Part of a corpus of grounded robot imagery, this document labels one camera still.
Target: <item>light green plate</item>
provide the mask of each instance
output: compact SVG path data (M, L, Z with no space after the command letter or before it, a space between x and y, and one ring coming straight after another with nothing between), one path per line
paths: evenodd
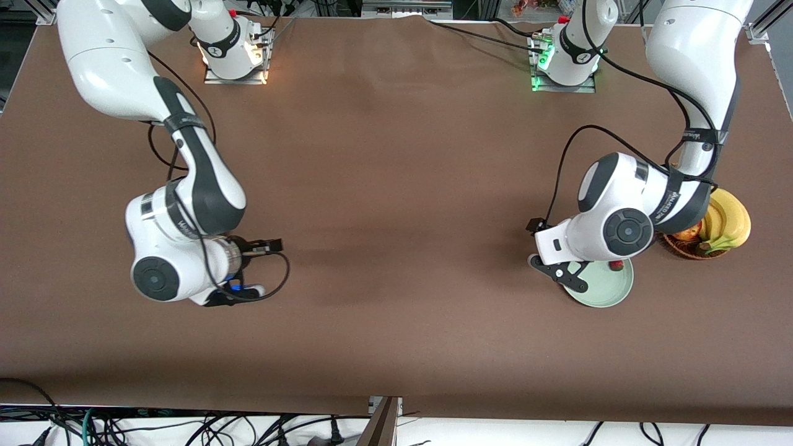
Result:
M595 308L607 308L622 302L630 293L634 285L634 265L630 259L624 259L625 267L622 271L612 271L608 262L592 262L578 275L589 288L584 293L570 290L564 286L567 294L573 296L578 302ZM570 262L570 272L576 272L580 264Z

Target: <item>green cable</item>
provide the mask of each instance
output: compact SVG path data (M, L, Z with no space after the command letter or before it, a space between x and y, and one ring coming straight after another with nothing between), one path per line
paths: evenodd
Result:
M88 409L86 416L82 418L82 446L88 446L88 421L91 419L91 412L94 408Z

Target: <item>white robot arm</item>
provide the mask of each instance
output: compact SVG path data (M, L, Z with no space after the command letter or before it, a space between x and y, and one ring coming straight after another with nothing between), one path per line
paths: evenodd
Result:
M580 186L580 213L553 227L545 221L534 223L532 230L536 231L539 256L531 258L533 267L554 280L560 281L562 276L567 280L571 261L635 256L649 246L654 230L677 233L703 218L711 194L707 181L714 174L737 101L735 43L751 5L752 0L664 3L647 42L647 59L663 82L697 101L708 116L685 98L678 98L687 112L687 128L677 169L670 166L659 169L623 153L611 153L595 162ZM576 16L584 15L582 6L586 9L586 0L579 4L567 26L577 23ZM585 11L587 27L591 16L610 17L613 6L612 0L599 0L597 7L592 7L597 13ZM603 29L610 30L613 26L605 20L593 22L598 37L603 37ZM573 32L576 37L582 33L579 29ZM592 49L580 39L577 42L580 47L575 50L577 54L582 49ZM565 51L564 45L556 50L546 69L549 75L573 66L571 55L558 54ZM580 83L591 68L575 67L568 72L573 75L564 78L566 81ZM585 290L585 286L577 283L579 290Z
M245 193L190 102L173 82L157 75L146 49L190 23L199 40L214 36L209 39L215 45L227 42L219 45L222 54L210 57L213 69L247 74L250 60L235 58L249 41L239 35L239 21L223 9L221 0L195 3L201 6L198 12L188 0L62 0L61 46L86 102L109 116L161 123L188 167L187 176L127 206L127 230L135 249L131 277L137 290L161 302L252 302L265 296L262 286L232 288L228 281L239 278L249 256L279 252L280 242L248 243L222 236L242 219ZM228 38L234 33L235 38Z

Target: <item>apple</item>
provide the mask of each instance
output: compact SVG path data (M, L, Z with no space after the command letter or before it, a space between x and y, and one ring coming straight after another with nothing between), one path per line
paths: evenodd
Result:
M699 231L702 230L702 221L699 221L696 225L693 225L691 228L688 228L684 231L680 231L677 234L672 234L677 240L681 241L690 241L694 240L698 235Z

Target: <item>white floor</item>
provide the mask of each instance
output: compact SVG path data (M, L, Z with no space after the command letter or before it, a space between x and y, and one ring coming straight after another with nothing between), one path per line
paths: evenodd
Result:
M314 416L299 417L286 426L295 425L317 418ZM261 434L276 417L251 417L251 421ZM195 432L200 418L137 418L123 420L123 429L172 425L184 421L196 421L190 425L160 429L155 431L138 431L128 434L130 446L185 446L190 435ZM339 430L347 438L345 445L355 444L366 420L340 420ZM514 421L514 420L474 420L459 418L413 418L404 417L398 422L396 446L414 446L428 441L426 446L580 446L584 443L594 427L590 421ZM21 446L31 444L44 429L49 426L46 421L22 421L0 423L0 446ZM646 425L650 435L654 435L652 426ZM695 446L696 437L702 425L659 424L664 436L665 446ZM237 421L224 430L235 439L236 446L248 446L253 441L253 432L244 421ZM308 443L314 436L328 438L330 425L318 423L294 434L288 434L291 446ZM224 439L225 446L231 442ZM62 429L53 429L46 446L66 446L66 437ZM79 446L82 441L72 436L72 444ZM201 446L200 440L193 442ZM638 423L605 423L592 446L653 446L639 431ZM703 438L702 446L791 446L793 445L793 427L760 427L713 425Z

